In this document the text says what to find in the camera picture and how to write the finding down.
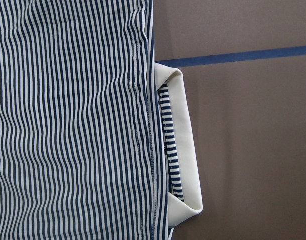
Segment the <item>navy white striped polo shirt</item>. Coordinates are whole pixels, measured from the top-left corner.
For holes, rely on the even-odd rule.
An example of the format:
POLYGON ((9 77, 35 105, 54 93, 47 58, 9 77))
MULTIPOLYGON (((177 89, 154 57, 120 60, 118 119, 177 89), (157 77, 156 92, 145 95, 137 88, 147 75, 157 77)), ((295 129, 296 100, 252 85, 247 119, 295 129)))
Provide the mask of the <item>navy white striped polo shirt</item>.
POLYGON ((169 240, 203 209, 150 0, 0 0, 0 240, 169 240))

